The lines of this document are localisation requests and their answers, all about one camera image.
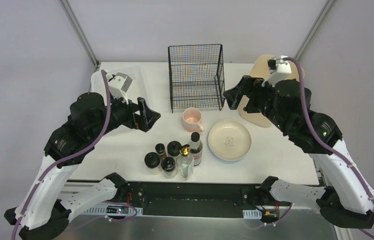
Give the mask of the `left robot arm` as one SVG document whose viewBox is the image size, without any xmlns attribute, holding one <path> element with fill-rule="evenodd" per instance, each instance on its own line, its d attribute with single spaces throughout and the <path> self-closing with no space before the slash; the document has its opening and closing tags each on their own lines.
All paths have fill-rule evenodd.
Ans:
<svg viewBox="0 0 374 240">
<path fill-rule="evenodd" d="M 128 183 L 115 172 L 70 197 L 61 198 L 60 193 L 105 134 L 120 126 L 147 132 L 160 117 L 142 97 L 132 102 L 110 94 L 106 97 L 97 92 L 81 94 L 70 105 L 67 121 L 47 141 L 40 170 L 24 201 L 4 214 L 14 227 L 11 237 L 52 240 L 93 206 L 126 200 Z"/>
</svg>

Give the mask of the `dark sauce bottle black cap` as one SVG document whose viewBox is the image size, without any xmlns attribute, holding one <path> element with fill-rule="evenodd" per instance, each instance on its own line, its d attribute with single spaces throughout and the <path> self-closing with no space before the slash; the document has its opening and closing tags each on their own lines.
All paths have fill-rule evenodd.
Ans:
<svg viewBox="0 0 374 240">
<path fill-rule="evenodd" d="M 190 136 L 188 144 L 190 153 L 194 158 L 193 165 L 196 167 L 202 161 L 203 143 L 201 141 L 201 135 L 198 132 L 193 132 Z"/>
</svg>

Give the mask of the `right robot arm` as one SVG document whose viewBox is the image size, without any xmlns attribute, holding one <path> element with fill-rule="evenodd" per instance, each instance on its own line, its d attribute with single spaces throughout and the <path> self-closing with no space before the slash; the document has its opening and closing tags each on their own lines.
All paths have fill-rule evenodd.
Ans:
<svg viewBox="0 0 374 240">
<path fill-rule="evenodd" d="M 262 113 L 295 146 L 308 154 L 328 179 L 328 186 L 294 184 L 268 176 L 260 194 L 320 213 L 329 223 L 346 229 L 371 229 L 374 225 L 374 189 L 356 176 L 342 132 L 328 115 L 310 109 L 311 91 L 295 79 L 271 85 L 262 78 L 244 75 L 223 93 L 230 109 L 248 98 L 244 110 Z"/>
</svg>

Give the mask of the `glass bottle gold pourer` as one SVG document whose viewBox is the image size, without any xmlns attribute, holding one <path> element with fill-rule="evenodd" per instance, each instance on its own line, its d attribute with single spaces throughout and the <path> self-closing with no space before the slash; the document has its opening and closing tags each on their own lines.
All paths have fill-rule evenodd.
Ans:
<svg viewBox="0 0 374 240">
<path fill-rule="evenodd" d="M 191 153 L 189 144 L 185 144 L 179 148 L 179 155 L 176 158 L 178 173 L 188 180 L 194 172 L 194 156 Z"/>
</svg>

